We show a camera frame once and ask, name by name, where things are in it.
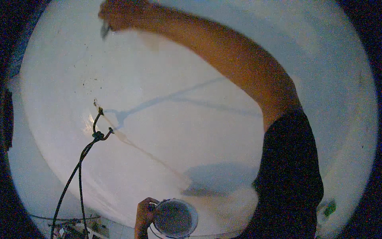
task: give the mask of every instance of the rope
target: rope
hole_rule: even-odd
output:
[[[68,179],[68,182],[66,183],[65,187],[64,187],[64,190],[62,191],[62,194],[61,194],[61,197],[58,201],[58,204],[57,204],[57,207],[56,207],[56,212],[54,214],[54,217],[53,217],[53,223],[52,223],[52,230],[50,231],[50,239],[53,239],[53,236],[54,236],[54,227],[55,227],[55,224],[56,224],[56,220],[57,220],[57,215],[58,215],[58,212],[60,210],[60,207],[61,207],[61,203],[62,203],[62,200],[65,196],[65,193],[66,193],[66,190],[68,189],[69,187],[69,184],[70,182],[72,181],[74,175],[76,174],[77,170],[78,170],[78,181],[79,181],[79,195],[80,195],[80,198],[81,198],[81,210],[82,210],[82,216],[83,216],[83,221],[84,221],[84,236],[85,235],[88,235],[89,231],[87,230],[87,226],[86,226],[86,217],[85,217],[85,209],[84,209],[84,200],[83,200],[83,196],[82,196],[82,181],[81,181],[81,165],[82,165],[82,161],[84,160],[85,156],[87,155],[87,153],[89,152],[89,150],[93,147],[93,145],[98,142],[98,141],[103,141],[103,140],[106,140],[110,134],[114,133],[113,132],[113,129],[111,127],[109,127],[109,132],[107,133],[106,136],[104,136],[104,134],[102,134],[100,131],[97,131],[96,132],[96,123],[99,119],[99,117],[101,115],[104,115],[103,113],[103,110],[101,107],[98,108],[98,115],[97,117],[95,118],[95,121],[93,123],[93,134],[92,136],[94,137],[94,140],[88,144],[84,150],[82,151],[81,153],[81,156],[79,158],[79,162],[78,164],[76,165],[76,167],[74,168],[73,170],[73,173],[71,174],[71,176],[69,177]]]

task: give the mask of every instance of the curved white surface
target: curved white surface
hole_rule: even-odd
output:
[[[162,2],[234,27],[285,67],[316,137],[324,200],[337,201],[321,234],[339,232],[370,173],[377,117],[370,69],[343,12],[332,3]],[[102,42],[99,4],[52,1],[23,59],[25,112],[49,167],[65,184],[93,140],[100,106],[98,130],[116,134],[83,162],[86,206],[133,226],[144,198],[181,198],[199,213],[193,235],[243,229],[257,203],[250,184],[264,135],[258,105],[160,36],[129,31]],[[192,182],[217,193],[183,196]],[[69,190],[79,197],[77,178]]]

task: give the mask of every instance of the hand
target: hand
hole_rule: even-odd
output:
[[[100,6],[98,17],[108,22],[113,31],[142,28],[151,6],[147,0],[106,0]]]
[[[159,203],[158,200],[153,198],[146,198],[138,204],[137,208],[137,218],[135,222],[136,229],[146,229],[154,222],[154,211],[150,208],[153,204],[150,203]]]

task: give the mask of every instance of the black shirt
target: black shirt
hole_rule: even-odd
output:
[[[314,238],[324,188],[316,143],[302,110],[282,116],[265,133],[253,187],[259,194],[257,208],[235,239]]]

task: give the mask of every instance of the skin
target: skin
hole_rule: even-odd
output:
[[[281,116],[302,110],[295,85],[277,60],[227,26],[143,0],[106,1],[99,18],[113,31],[136,29],[160,34],[198,54],[258,103],[265,132]],[[136,239],[147,238],[151,200],[156,201],[145,199],[138,205]]]

